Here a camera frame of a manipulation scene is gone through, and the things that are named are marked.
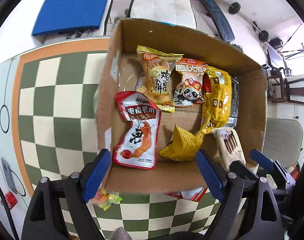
green and white checkered pattern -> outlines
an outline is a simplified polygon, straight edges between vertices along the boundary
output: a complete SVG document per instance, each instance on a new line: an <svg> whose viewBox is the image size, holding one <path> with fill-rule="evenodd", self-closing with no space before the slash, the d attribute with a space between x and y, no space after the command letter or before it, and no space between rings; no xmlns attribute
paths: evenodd
<svg viewBox="0 0 304 240"><path fill-rule="evenodd" d="M66 178L97 155L93 95L106 51L78 52L26 63L20 82L19 137L33 188L41 177ZM197 203L164 194L120 193L107 211L88 204L106 239L124 227L133 240L178 231L199 232L211 224L219 203L208 192ZM68 205L61 199L68 231L76 235Z"/></svg>

green square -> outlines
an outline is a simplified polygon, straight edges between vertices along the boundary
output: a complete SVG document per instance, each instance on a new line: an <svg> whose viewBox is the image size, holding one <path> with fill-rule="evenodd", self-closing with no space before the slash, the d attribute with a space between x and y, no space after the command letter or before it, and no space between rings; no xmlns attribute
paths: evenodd
<svg viewBox="0 0 304 240"><path fill-rule="evenodd" d="M81 119L54 117L55 146L82 150Z"/></svg>
<svg viewBox="0 0 304 240"><path fill-rule="evenodd" d="M176 215L173 217L172 227L177 227L191 223L194 217L195 211L184 213L181 215Z"/></svg>
<svg viewBox="0 0 304 240"><path fill-rule="evenodd" d="M34 115L53 116L55 86L36 87L34 91Z"/></svg>
<svg viewBox="0 0 304 240"><path fill-rule="evenodd" d="M83 152L84 165L93 162L94 159L96 158L96 156L97 156L97 153Z"/></svg>
<svg viewBox="0 0 304 240"><path fill-rule="evenodd" d="M39 68L40 60L27 62L23 66L20 88L35 87L37 69Z"/></svg>
<svg viewBox="0 0 304 240"><path fill-rule="evenodd" d="M82 118L94 118L93 96L97 90L97 84L84 84L82 93Z"/></svg>
<svg viewBox="0 0 304 240"><path fill-rule="evenodd" d="M34 129L33 129L33 116L19 115L18 126L19 126L20 140L35 142Z"/></svg>
<svg viewBox="0 0 304 240"><path fill-rule="evenodd" d="M39 184L39 181L42 178L41 170L28 164L25 164L25 169L27 171L30 182L34 185Z"/></svg>
<svg viewBox="0 0 304 240"><path fill-rule="evenodd" d="M127 232L138 232L149 230L149 220L123 220L124 229Z"/></svg>
<svg viewBox="0 0 304 240"><path fill-rule="evenodd" d="M97 205L93 205L93 207L98 218L122 219L121 207L119 204L113 204L106 211Z"/></svg>
<svg viewBox="0 0 304 240"><path fill-rule="evenodd" d="M113 231L102 230L102 233L103 233L105 239L110 239L111 234L113 233Z"/></svg>
<svg viewBox="0 0 304 240"><path fill-rule="evenodd" d="M150 203L149 218L173 216L175 212L175 206L176 200L160 203Z"/></svg>
<svg viewBox="0 0 304 240"><path fill-rule="evenodd" d="M220 208L220 205L221 203L214 204L210 216L215 215L217 213L218 209Z"/></svg>
<svg viewBox="0 0 304 240"><path fill-rule="evenodd" d="M154 238L158 236L167 236L170 233L171 228L165 228L165 229L159 229L159 230L153 230L149 231L148 238Z"/></svg>
<svg viewBox="0 0 304 240"><path fill-rule="evenodd" d="M65 211L69 211L68 203L65 198L60 198L60 205L61 205L61 209Z"/></svg>
<svg viewBox="0 0 304 240"><path fill-rule="evenodd" d="M122 204L145 204L150 202L150 195L120 193Z"/></svg>
<svg viewBox="0 0 304 240"><path fill-rule="evenodd" d="M60 173L55 148L36 144L36 153L41 169Z"/></svg>
<svg viewBox="0 0 304 240"><path fill-rule="evenodd" d="M76 52L62 55L56 84L82 84L86 56L87 52Z"/></svg>
<svg viewBox="0 0 304 240"><path fill-rule="evenodd" d="M74 227L73 224L68 223L68 222L65 222L65 224L66 224L67 230L68 230L69 232L72 232L72 233L77 234L77 231L76 231L76 229L75 229L75 227Z"/></svg>
<svg viewBox="0 0 304 240"><path fill-rule="evenodd" d="M92 217L92 218L93 218L94 223L96 224L97 228L98 228L98 229L101 229L100 224L99 224L99 222L98 222L98 219L97 219L97 218L94 218L94 217Z"/></svg>
<svg viewBox="0 0 304 240"><path fill-rule="evenodd" d="M215 203L215 198L212 197L211 193L206 193L204 196L200 199L196 210L208 207L210 205L213 205Z"/></svg>
<svg viewBox="0 0 304 240"><path fill-rule="evenodd" d="M199 228L204 227L204 225L205 225L207 219L208 219L208 218L204 218L204 219L202 219L202 220L192 222L191 225L190 225L189 231L194 231L194 230L196 230L196 229L199 229Z"/></svg>

yellow snack bag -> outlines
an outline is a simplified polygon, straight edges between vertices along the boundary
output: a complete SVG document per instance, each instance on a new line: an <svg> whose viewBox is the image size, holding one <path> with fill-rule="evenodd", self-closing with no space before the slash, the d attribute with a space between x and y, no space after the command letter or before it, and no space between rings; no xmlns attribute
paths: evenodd
<svg viewBox="0 0 304 240"><path fill-rule="evenodd" d="M209 134L214 128L222 127L229 121L232 84L231 76L223 70L207 66L205 73L207 76L203 79L201 131Z"/></svg>
<svg viewBox="0 0 304 240"><path fill-rule="evenodd" d="M168 80L183 54L165 54L140 45L137 47L137 54L146 78L136 91L148 97L161 110L173 112L175 107Z"/></svg>
<svg viewBox="0 0 304 240"><path fill-rule="evenodd" d="M203 133L198 131L195 135L175 125L173 136L159 154L173 161L191 161L203 142Z"/></svg>

black ring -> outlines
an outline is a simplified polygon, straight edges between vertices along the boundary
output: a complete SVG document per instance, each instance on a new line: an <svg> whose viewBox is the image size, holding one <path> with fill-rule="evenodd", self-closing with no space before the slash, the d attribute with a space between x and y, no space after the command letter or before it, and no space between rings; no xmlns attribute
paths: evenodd
<svg viewBox="0 0 304 240"><path fill-rule="evenodd" d="M1 111L2 109L5 107L7 113L8 113L8 128L6 130L3 129L2 127L2 124L1 124ZM1 106L1 109L0 109L0 126L1 126L1 129L4 133L7 133L9 131L9 128L10 128L10 115L9 115L9 110L8 110L8 107L6 105L3 105Z"/></svg>

